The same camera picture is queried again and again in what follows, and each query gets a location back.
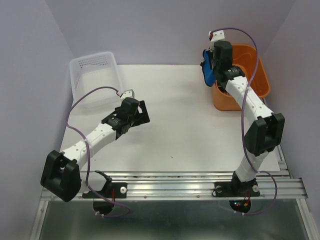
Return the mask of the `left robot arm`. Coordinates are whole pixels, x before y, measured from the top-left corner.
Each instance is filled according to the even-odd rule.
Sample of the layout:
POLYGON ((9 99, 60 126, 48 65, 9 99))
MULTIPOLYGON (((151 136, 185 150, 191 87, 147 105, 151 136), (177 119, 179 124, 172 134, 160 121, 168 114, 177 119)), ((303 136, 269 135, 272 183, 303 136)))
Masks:
POLYGON ((89 191, 89 178, 81 175, 83 166, 108 144, 126 134, 130 128, 150 122, 146 104, 126 97, 82 140, 61 152, 52 150, 46 157, 40 184, 65 202, 78 193, 89 191))

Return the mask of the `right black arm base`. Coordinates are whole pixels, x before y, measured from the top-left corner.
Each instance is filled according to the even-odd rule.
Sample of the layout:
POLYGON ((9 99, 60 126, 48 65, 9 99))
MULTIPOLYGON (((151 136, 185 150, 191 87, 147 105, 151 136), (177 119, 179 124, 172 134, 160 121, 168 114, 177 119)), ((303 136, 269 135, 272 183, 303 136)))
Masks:
POLYGON ((260 190, 256 181, 250 182, 231 182, 217 181, 214 183, 215 196, 217 198, 244 198, 259 197, 260 190))

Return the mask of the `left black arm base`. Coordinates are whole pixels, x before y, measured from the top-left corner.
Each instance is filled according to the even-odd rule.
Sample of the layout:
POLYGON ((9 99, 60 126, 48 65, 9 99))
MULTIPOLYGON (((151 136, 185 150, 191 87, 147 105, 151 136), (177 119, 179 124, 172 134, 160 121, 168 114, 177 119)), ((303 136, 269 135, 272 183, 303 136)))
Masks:
POLYGON ((126 182, 106 183, 97 193, 108 199, 125 199, 127 197, 128 184, 126 182))

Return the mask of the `blue towel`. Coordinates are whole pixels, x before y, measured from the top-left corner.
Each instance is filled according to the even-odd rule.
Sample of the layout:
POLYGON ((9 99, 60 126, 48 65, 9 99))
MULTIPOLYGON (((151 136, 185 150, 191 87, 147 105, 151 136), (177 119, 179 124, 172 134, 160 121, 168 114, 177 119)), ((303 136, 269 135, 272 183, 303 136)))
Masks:
POLYGON ((209 49, 204 49, 202 52, 202 58, 203 61, 200 63, 204 83, 208 87, 212 87, 216 82, 216 76, 214 73, 214 66, 213 63, 213 52, 211 52, 209 49))

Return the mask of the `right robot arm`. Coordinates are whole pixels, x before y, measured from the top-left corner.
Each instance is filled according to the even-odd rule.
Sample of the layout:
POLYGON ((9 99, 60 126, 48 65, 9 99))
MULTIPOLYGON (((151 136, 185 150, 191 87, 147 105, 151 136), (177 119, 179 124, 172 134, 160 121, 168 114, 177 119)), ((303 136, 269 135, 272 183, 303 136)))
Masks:
POLYGON ((212 194, 217 198, 238 198, 248 194, 258 197, 256 176, 264 159, 281 143, 285 117, 281 113, 275 114, 263 103, 243 70, 233 64, 230 42, 218 40, 213 44, 213 62, 217 83, 240 106, 241 121, 248 121, 249 128, 241 127, 244 156, 239 167, 233 172, 231 181, 215 182, 212 194))

